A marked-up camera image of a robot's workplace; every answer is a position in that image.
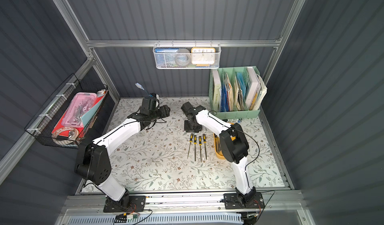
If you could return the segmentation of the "black yellow file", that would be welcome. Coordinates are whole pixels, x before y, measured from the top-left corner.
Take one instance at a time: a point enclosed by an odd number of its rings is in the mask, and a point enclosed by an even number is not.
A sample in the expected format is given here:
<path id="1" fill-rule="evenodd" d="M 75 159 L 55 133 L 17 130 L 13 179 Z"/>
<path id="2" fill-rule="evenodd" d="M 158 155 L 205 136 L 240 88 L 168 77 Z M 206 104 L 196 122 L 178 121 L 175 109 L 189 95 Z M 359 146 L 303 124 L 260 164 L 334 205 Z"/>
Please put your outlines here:
<path id="1" fill-rule="evenodd" d="M 202 162 L 202 137 L 199 136 L 200 160 Z"/>
<path id="2" fill-rule="evenodd" d="M 197 136 L 194 135 L 194 161 L 197 161 Z"/>
<path id="3" fill-rule="evenodd" d="M 187 158 L 189 158 L 189 155 L 190 155 L 190 150 L 191 150 L 191 145 L 193 143 L 193 139 L 194 139 L 194 133 L 191 133 L 190 135 L 190 139 L 189 139 L 189 149 L 188 149 L 188 155 L 187 155 Z"/>

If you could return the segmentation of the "thin round needle file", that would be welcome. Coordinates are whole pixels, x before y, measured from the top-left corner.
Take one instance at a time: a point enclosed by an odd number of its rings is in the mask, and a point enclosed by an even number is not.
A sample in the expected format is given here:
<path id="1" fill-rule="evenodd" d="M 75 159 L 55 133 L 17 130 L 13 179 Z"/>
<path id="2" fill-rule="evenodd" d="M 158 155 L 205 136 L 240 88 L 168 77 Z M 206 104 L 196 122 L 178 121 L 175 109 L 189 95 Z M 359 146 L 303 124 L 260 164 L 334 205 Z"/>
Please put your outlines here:
<path id="1" fill-rule="evenodd" d="M 203 134 L 203 144 L 204 144 L 204 151 L 205 151 L 205 160 L 207 160 L 207 141 L 206 141 L 206 134 Z"/>

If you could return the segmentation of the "yellow plastic storage tray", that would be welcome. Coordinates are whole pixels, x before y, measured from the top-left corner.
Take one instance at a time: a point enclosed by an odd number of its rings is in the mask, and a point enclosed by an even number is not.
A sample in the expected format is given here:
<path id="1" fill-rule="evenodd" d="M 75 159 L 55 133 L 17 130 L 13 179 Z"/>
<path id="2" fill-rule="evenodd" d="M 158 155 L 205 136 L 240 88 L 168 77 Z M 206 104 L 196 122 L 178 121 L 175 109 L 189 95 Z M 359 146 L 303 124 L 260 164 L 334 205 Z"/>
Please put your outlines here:
<path id="1" fill-rule="evenodd" d="M 220 139 L 216 134 L 214 134 L 214 148 L 215 148 L 215 154 L 217 158 L 225 159 L 225 157 L 223 156 L 222 150 L 220 148 Z"/>

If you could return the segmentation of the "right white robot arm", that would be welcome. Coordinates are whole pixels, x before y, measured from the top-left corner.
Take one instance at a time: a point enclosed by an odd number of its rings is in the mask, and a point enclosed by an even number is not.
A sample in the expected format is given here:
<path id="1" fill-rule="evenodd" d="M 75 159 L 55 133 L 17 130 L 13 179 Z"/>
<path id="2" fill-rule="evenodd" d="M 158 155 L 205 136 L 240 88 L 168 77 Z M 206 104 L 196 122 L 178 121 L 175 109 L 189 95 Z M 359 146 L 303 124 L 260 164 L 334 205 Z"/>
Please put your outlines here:
<path id="1" fill-rule="evenodd" d="M 201 105 L 194 107 L 190 102 L 184 103 L 181 110 L 187 117 L 189 126 L 193 128 L 203 126 L 218 136 L 222 154 L 231 163 L 235 174 L 238 203 L 242 207 L 252 203 L 257 191 L 248 168 L 250 146 L 241 125 L 225 122 L 205 107 Z"/>

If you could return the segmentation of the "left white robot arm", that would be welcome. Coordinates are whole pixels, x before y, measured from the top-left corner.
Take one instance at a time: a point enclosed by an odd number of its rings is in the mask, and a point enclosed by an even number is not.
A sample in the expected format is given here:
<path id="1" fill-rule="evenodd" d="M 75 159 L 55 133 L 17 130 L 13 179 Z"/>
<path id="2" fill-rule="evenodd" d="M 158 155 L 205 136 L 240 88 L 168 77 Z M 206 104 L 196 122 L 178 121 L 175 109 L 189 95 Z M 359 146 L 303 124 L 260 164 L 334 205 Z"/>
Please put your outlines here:
<path id="1" fill-rule="evenodd" d="M 169 117 L 170 111 L 167 105 L 160 105 L 159 96 L 155 93 L 143 98 L 139 109 L 122 124 L 91 143 L 79 146 L 75 173 L 92 182 L 110 200 L 127 203 L 129 192 L 113 177 L 110 155 L 131 136 L 150 129 L 158 119 Z"/>

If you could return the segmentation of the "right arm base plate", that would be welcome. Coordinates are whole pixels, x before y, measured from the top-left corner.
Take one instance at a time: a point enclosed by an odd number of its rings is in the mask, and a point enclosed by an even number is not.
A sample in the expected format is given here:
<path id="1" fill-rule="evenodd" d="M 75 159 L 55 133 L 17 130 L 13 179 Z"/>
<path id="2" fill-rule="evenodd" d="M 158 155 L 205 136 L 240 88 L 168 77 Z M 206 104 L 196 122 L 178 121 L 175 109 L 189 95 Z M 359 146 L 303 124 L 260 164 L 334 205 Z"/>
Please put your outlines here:
<path id="1" fill-rule="evenodd" d="M 265 201 L 261 193 L 253 193 L 243 196 L 236 193 L 224 194 L 224 198 L 221 200 L 225 204 L 227 210 L 236 209 L 254 209 L 261 210 L 265 208 Z"/>

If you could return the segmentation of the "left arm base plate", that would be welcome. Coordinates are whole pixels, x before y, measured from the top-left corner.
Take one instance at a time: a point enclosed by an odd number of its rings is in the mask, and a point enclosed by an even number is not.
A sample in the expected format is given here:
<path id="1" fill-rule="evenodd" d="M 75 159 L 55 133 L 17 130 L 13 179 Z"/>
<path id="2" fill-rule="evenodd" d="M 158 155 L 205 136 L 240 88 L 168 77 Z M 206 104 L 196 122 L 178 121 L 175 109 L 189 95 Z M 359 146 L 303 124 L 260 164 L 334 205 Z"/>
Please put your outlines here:
<path id="1" fill-rule="evenodd" d="M 106 198 L 104 213 L 128 213 L 128 212 L 143 212 L 146 203 L 145 196 L 125 196 L 120 201 L 113 201 Z"/>

